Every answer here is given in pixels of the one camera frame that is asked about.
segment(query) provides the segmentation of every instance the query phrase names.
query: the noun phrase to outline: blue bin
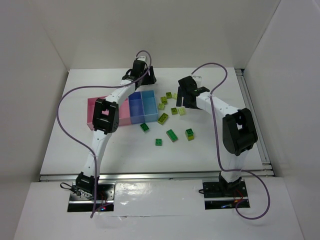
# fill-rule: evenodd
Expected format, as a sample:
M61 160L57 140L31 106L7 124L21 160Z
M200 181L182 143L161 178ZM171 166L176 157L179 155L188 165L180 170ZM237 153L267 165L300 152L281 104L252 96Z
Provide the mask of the blue bin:
M142 124L145 122L144 106L141 92L136 91L129 96L130 119L132 124Z
M155 92L153 90L142 91L141 95L145 122L156 122L158 120L158 108Z

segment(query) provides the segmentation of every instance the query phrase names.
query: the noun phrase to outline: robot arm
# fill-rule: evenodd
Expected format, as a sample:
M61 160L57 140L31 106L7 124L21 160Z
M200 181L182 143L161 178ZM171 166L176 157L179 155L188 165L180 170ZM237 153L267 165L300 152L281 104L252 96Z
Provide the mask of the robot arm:
M157 80L154 75L153 67L149 69L149 73L141 80L138 80L148 70L146 64L147 58L141 56L133 62L132 69L126 72L122 77L120 86L113 93L104 99L98 98L94 104L93 112L93 139L91 149L96 155L97 162L97 178L100 176L101 161L104 156L107 143L119 126L119 107L122 103L133 94L141 85L154 84ZM75 180L76 187L87 194L93 195L95 186L95 161L91 152L87 156L86 163Z
M179 82L177 106L202 109L212 113L210 91L206 87L197 86L193 77L187 76ZM230 106L216 96L212 97L216 114L218 135L222 136L224 147L220 148L224 158L222 167L226 170L242 169L248 151L258 140L257 131L249 109L238 109ZM240 171L222 171L219 181L226 189L231 189L241 181Z

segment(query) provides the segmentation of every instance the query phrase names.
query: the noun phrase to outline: gray wall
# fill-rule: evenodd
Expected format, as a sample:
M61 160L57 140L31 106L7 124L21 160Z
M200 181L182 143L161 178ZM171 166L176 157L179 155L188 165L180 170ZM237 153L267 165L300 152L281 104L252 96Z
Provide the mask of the gray wall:
M215 61L244 68L280 0L32 0L70 69L157 68Z
M28 1L0 2L0 233L14 237L67 70Z
M244 72L306 240L319 239L319 44L320 0L282 0Z

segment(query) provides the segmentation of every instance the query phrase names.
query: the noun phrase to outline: pink bin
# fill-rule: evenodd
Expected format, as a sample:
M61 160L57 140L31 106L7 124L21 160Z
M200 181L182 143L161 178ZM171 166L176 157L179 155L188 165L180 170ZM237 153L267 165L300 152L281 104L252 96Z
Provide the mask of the pink bin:
M94 109L95 109L95 102L97 99L104 99L106 96L100 96L100 97L92 97L88 98L87 100L87 118L86 118L86 124L88 127L93 130L94 125L92 124L92 119L94 117ZM126 99L122 105L119 108L119 126L123 125L130 125L130 108L129 108L129 101Z

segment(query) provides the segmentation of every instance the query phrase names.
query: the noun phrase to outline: white wall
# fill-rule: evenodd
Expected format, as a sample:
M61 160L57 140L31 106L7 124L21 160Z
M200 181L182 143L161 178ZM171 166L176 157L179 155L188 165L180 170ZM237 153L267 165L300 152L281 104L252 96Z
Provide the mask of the white wall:
M39 177L67 71L25 0L0 2L0 233L13 239Z
M127 68L141 49L157 68L244 68L279 1L32 0L69 69Z
M319 239L320 0L282 0L244 76L306 240Z

